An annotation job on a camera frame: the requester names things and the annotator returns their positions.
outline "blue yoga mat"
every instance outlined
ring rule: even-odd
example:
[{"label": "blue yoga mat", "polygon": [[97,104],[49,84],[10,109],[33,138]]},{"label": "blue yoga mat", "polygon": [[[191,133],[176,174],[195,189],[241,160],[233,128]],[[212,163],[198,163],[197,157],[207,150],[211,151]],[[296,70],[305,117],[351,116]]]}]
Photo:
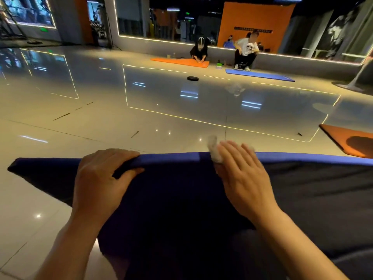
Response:
[{"label": "blue yoga mat", "polygon": [[247,72],[245,70],[232,70],[232,69],[226,69],[225,72],[227,74],[232,74],[232,75],[253,76],[253,77],[256,77],[256,78],[269,78],[271,80],[295,82],[295,80],[293,80],[291,78],[288,78],[287,76],[275,75],[275,74],[271,74],[271,73]]}]

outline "mirror wall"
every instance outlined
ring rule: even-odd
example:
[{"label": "mirror wall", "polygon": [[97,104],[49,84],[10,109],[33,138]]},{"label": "mirror wall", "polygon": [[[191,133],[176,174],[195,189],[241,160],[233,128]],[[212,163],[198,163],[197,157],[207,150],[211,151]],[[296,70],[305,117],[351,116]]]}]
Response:
[{"label": "mirror wall", "polygon": [[120,35],[235,49],[259,31],[264,53],[361,63],[373,44],[373,0],[114,0]]}]

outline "dark fabric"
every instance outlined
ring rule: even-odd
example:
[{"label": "dark fabric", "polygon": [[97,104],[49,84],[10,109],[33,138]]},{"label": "dark fabric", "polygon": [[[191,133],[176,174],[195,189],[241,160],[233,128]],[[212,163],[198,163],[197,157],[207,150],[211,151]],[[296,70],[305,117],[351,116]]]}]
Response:
[{"label": "dark fabric", "polygon": [[203,47],[203,49],[201,51],[198,50],[198,46],[195,45],[192,50],[190,50],[190,55],[191,56],[197,56],[198,59],[202,60],[203,56],[206,55],[206,57],[208,56],[207,54],[207,45],[205,43],[205,46]]},{"label": "dark fabric", "polygon": [[240,52],[237,49],[234,54],[234,64],[239,65],[241,69],[244,69],[252,65],[256,56],[256,53],[251,53],[247,56],[240,55]]},{"label": "dark fabric", "polygon": [[[342,265],[359,269],[355,275],[373,275],[371,266],[353,264],[370,257],[364,252],[373,248],[372,160],[292,153],[258,153],[258,157],[271,177],[279,206],[301,230],[329,258],[348,256]],[[79,162],[22,158],[9,171],[71,205]],[[139,166],[146,171],[133,180],[100,231],[101,252],[139,259],[149,246],[168,241],[180,255],[197,255],[195,262],[185,260],[191,273],[206,268],[203,276],[215,268],[214,275],[226,275],[222,254],[227,242],[254,227],[227,200],[209,153],[141,155],[113,176]]]}]

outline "glossy tile floor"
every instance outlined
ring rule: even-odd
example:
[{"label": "glossy tile floor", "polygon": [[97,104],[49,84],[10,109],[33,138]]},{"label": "glossy tile floor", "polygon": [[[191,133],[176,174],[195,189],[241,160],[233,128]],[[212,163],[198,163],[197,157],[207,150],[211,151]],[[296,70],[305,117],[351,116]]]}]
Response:
[{"label": "glossy tile floor", "polygon": [[[17,157],[206,151],[211,134],[257,151],[344,155],[320,123],[373,132],[373,97],[330,80],[267,80],[150,58],[73,46],[0,50],[0,280],[31,277],[71,211],[8,173]],[[116,279],[98,245],[86,278]]]}]

